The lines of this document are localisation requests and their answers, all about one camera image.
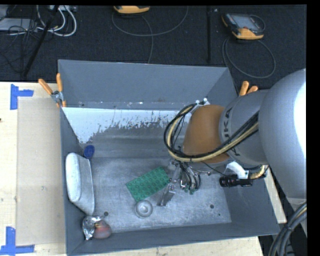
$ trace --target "black device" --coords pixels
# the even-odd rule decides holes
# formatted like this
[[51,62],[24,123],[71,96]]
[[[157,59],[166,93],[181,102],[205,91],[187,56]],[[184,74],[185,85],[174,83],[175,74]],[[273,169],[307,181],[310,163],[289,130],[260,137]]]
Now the black device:
[[224,25],[241,40],[257,40],[264,37],[264,25],[260,26],[257,16],[249,14],[225,13],[221,16]]

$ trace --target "bin floor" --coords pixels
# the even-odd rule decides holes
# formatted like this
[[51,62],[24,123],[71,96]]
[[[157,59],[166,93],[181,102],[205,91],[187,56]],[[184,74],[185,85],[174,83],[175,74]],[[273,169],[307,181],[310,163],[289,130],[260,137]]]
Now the bin floor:
[[91,163],[94,214],[103,216],[108,212],[105,220],[114,233],[231,222],[224,189],[219,185],[219,174],[202,175],[200,188],[192,195],[177,184],[176,194],[166,206],[157,206],[164,189],[158,191],[146,198],[153,206],[153,213],[147,218],[136,216],[136,201],[126,183],[157,167],[168,172],[166,167],[170,160],[168,157],[94,157]]

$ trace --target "black floor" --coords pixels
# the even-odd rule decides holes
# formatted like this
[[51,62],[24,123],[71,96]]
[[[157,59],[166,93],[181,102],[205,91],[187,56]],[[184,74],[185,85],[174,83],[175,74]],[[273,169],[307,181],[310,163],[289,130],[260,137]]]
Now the black floor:
[[[44,22],[52,15],[46,6],[38,8]],[[265,24],[264,37],[239,43],[224,26],[223,13],[260,17]],[[10,5],[7,14],[7,18],[32,19],[44,27],[35,5]],[[151,6],[135,18],[117,15],[111,5],[78,5],[73,14],[77,25],[73,35],[48,32],[42,44],[42,30],[20,35],[9,35],[14,28],[1,31],[0,81],[37,82],[43,78],[55,82],[59,59],[227,66],[237,88],[247,80],[260,89],[269,89],[281,78],[306,68],[306,4]],[[72,17],[67,12],[65,15],[67,25],[56,33],[67,34],[75,28]],[[51,28],[62,21],[57,13]],[[268,254],[271,239],[260,237],[264,255]],[[306,245],[305,237],[298,240]],[[297,249],[296,255],[306,255],[300,254],[306,251],[306,246],[303,252]]]

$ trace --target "crumpled foil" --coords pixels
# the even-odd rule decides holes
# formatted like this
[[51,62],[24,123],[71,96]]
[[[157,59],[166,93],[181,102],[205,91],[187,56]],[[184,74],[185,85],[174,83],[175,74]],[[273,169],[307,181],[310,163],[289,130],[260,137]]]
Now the crumpled foil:
[[83,219],[82,230],[85,235],[85,240],[90,240],[95,232],[95,223],[102,218],[99,216],[87,216]]

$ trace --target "blue cap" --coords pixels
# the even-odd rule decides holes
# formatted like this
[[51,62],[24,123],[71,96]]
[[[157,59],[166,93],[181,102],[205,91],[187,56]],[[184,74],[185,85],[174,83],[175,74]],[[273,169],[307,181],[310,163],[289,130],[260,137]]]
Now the blue cap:
[[91,159],[94,156],[95,147],[93,145],[88,145],[84,148],[83,156],[86,159]]

